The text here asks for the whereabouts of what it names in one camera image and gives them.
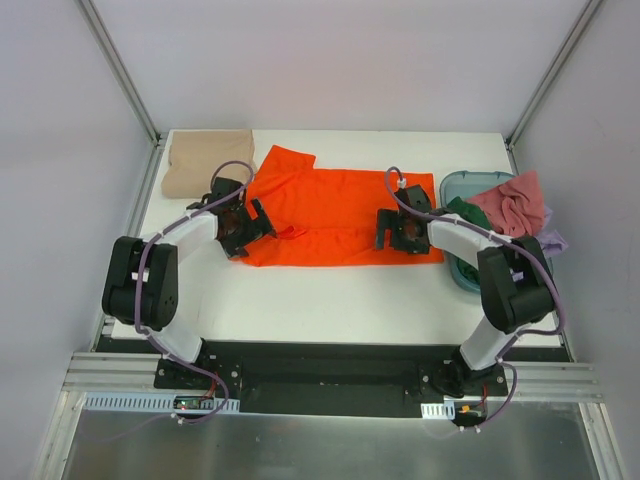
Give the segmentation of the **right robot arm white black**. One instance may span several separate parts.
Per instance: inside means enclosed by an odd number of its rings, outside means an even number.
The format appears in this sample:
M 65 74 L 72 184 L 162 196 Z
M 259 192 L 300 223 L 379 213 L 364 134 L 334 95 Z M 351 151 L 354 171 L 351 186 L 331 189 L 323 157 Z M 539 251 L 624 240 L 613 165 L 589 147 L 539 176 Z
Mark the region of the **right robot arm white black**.
M 539 242 L 512 238 L 434 209 L 424 189 L 404 178 L 390 192 L 397 210 L 377 212 L 375 248 L 408 254 L 440 249 L 478 272 L 483 317 L 431 376 L 432 387 L 460 398 L 481 388 L 527 328 L 557 308 L 557 290 Z

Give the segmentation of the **orange t shirt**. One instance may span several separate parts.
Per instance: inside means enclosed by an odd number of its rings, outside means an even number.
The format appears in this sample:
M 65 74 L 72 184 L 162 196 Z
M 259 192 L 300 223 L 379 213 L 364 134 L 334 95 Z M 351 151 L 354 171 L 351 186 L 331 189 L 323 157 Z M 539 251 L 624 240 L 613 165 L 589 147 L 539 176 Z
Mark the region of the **orange t shirt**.
M 352 267 L 439 264 L 444 254 L 375 248 L 376 216 L 397 209 L 382 171 L 324 169 L 316 157 L 274 145 L 248 198 L 258 199 L 276 235 L 250 244 L 240 261 L 253 267 Z

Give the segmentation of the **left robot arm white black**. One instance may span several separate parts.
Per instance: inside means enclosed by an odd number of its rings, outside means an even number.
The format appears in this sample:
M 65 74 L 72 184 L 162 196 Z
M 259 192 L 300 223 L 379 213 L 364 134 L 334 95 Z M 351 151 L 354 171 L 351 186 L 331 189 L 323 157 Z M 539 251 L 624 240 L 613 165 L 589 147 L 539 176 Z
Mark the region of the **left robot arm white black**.
M 114 245 L 102 294 L 105 315 L 132 326 L 167 359 L 188 388 L 211 377 L 206 341 L 178 318 L 179 265 L 206 244 L 216 243 L 227 259 L 248 255 L 247 246 L 275 228 L 261 201 L 248 200 L 247 186 L 220 177 L 198 202 L 160 231 L 121 236 Z

